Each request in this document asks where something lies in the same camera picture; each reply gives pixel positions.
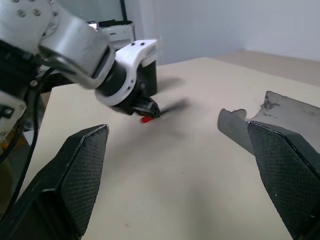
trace table surface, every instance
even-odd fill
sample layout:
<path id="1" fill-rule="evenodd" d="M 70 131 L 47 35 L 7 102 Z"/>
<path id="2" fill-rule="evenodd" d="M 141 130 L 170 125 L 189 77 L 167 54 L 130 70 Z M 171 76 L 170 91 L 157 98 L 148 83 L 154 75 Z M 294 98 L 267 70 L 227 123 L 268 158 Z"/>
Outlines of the table surface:
<path id="1" fill-rule="evenodd" d="M 161 66 L 160 106 L 181 111 L 140 124 L 78 85 L 56 87 L 23 189 L 68 136 L 108 124 L 100 190 L 83 239 L 290 240 L 253 155 L 218 131 L 222 108 L 253 117 L 266 91 L 320 106 L 320 87 L 211 58 Z"/>

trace black textured pad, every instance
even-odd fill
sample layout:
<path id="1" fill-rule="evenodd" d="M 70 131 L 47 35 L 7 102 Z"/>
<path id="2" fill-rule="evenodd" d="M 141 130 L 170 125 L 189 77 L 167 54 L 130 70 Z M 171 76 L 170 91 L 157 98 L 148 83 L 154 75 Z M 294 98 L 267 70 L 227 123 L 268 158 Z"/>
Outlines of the black textured pad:
<path id="1" fill-rule="evenodd" d="M 80 239 L 98 195 L 107 125 L 70 136 L 0 224 L 0 239 Z"/>
<path id="2" fill-rule="evenodd" d="M 98 131 L 83 141 L 60 192 L 78 235 L 87 230 L 99 191 L 106 151 L 105 133 Z"/>
<path id="3" fill-rule="evenodd" d="M 266 191 L 294 239 L 319 218 L 320 155 L 299 134 L 250 122 L 248 133 Z"/>

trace beige table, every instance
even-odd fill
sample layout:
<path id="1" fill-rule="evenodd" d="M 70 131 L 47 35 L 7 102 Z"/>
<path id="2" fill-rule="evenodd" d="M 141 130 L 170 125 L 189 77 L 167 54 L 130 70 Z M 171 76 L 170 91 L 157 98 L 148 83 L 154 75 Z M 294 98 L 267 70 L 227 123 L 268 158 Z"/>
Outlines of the beige table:
<path id="1" fill-rule="evenodd" d="M 210 58 L 161 66 L 158 78 L 160 106 L 185 97 L 190 106 L 149 124 L 106 108 L 93 91 L 54 88 L 23 188 L 68 136 L 108 124 L 83 239 L 290 240 L 254 156 L 218 131 L 218 114 L 245 108 L 253 117 L 267 90 L 320 106 L 320 87 Z"/>

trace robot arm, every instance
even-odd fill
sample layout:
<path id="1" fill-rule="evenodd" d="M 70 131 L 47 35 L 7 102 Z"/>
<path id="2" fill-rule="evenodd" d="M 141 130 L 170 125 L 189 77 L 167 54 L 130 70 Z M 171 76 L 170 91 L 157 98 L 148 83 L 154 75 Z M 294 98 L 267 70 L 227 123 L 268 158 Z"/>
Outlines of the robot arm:
<path id="1" fill-rule="evenodd" d="M 53 66 L 97 99 L 128 115 L 157 118 L 157 41 L 136 41 L 114 53 L 107 36 L 56 0 L 0 1 L 0 141 L 27 108 L 40 65 Z"/>

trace white wall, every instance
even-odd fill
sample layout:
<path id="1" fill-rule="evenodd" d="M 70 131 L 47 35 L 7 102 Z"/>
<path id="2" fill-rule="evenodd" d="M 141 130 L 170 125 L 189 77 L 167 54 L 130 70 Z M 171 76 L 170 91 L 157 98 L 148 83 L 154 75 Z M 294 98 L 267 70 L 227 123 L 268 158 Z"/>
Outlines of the white wall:
<path id="1" fill-rule="evenodd" d="M 128 20 L 133 21 L 137 40 L 158 39 L 155 0 L 125 0 Z"/>
<path id="2" fill-rule="evenodd" d="M 244 48 L 320 60 L 320 0 L 128 1 L 140 4 L 140 38 L 160 39 L 161 64 Z"/>
<path id="3" fill-rule="evenodd" d="M 244 48 L 241 0 L 156 0 L 161 64 Z"/>
<path id="4" fill-rule="evenodd" d="M 320 0 L 245 2 L 248 49 L 320 61 Z"/>

